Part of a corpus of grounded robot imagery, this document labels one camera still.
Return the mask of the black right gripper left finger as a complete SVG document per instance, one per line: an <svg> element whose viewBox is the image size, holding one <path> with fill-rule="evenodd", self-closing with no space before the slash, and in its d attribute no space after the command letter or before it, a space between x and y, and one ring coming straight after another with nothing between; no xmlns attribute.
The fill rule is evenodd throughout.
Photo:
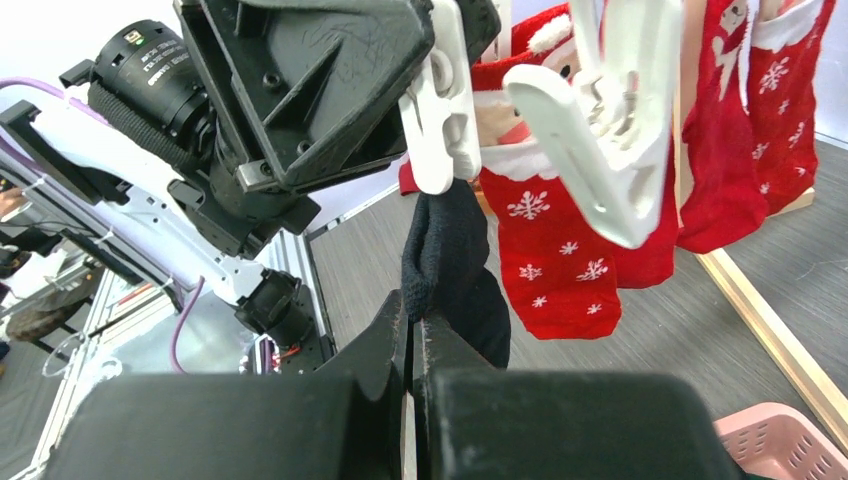
<svg viewBox="0 0 848 480"><path fill-rule="evenodd" d="M81 402L46 479L399 479L398 291L317 370L122 375Z"/></svg>

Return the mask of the black sock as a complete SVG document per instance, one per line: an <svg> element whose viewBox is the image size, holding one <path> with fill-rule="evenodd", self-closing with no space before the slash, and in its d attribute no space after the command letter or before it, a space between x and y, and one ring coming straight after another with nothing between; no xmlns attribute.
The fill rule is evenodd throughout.
<svg viewBox="0 0 848 480"><path fill-rule="evenodd" d="M409 323L438 313L498 369L510 361L509 308L486 268L488 224L472 187L456 179L440 195L418 195L401 258L401 292Z"/></svg>

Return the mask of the white hanger clip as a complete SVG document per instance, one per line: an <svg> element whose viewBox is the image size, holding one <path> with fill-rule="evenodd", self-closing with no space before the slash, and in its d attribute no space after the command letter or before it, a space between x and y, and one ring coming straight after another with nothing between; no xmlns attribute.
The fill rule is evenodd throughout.
<svg viewBox="0 0 848 480"><path fill-rule="evenodd" d="M435 1L431 20L434 47L398 106L416 185L439 195L455 179L474 179L482 161L458 4Z"/></svg>

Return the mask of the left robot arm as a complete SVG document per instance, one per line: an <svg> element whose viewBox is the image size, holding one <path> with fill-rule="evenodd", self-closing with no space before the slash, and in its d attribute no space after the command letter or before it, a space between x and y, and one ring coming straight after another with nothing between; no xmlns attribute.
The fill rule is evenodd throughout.
<svg viewBox="0 0 848 480"><path fill-rule="evenodd" d="M332 352L312 289L261 262L319 214L311 195L382 170L398 101L435 44L430 1L179 1L180 30L119 29L67 71L54 111L1 116L5 174L65 236L181 313L213 293L272 341L267 364Z"/></svg>

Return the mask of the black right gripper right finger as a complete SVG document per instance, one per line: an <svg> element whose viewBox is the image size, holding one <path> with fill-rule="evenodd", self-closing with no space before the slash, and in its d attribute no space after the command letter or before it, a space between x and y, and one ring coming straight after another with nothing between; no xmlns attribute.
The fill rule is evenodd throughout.
<svg viewBox="0 0 848 480"><path fill-rule="evenodd" d="M499 370L438 316L411 330L422 479L738 479L684 380Z"/></svg>

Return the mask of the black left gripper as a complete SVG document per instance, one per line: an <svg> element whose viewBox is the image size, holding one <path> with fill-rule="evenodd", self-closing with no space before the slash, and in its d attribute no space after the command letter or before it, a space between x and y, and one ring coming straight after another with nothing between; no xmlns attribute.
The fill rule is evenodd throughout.
<svg viewBox="0 0 848 480"><path fill-rule="evenodd" d="M305 194L405 149L399 100L433 47L428 1L177 1L220 135L168 193L217 250L253 260L321 211Z"/></svg>

